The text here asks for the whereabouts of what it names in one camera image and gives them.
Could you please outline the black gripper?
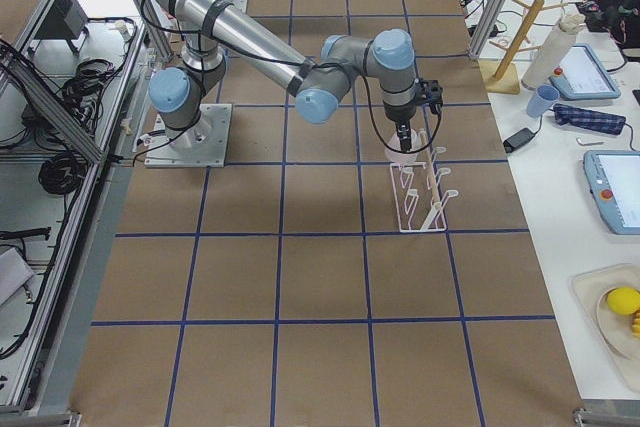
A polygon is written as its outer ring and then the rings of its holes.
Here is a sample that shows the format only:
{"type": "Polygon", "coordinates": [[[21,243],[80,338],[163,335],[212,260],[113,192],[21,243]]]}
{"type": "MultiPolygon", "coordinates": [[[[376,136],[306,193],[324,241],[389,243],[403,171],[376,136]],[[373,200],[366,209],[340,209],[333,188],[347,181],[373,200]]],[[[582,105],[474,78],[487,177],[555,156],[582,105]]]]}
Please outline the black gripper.
{"type": "Polygon", "coordinates": [[[411,150],[411,119],[416,113],[415,92],[399,93],[382,92],[383,106],[386,117],[396,126],[399,148],[402,153],[411,150]]]}

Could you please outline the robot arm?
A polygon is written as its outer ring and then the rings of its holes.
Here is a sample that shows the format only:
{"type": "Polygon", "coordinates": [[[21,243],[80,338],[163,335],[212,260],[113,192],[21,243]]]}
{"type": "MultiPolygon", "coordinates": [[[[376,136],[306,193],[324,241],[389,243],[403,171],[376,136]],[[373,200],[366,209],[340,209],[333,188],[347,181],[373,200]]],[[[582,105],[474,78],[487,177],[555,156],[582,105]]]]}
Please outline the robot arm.
{"type": "Polygon", "coordinates": [[[375,78],[382,90],[386,117],[395,125],[398,151],[411,153],[411,119],[418,103],[411,36],[385,30],[372,39],[333,35],[316,63],[238,9],[230,0],[156,0],[183,30],[196,39],[220,42],[296,99],[308,122],[327,121],[357,77],[375,78]]]}

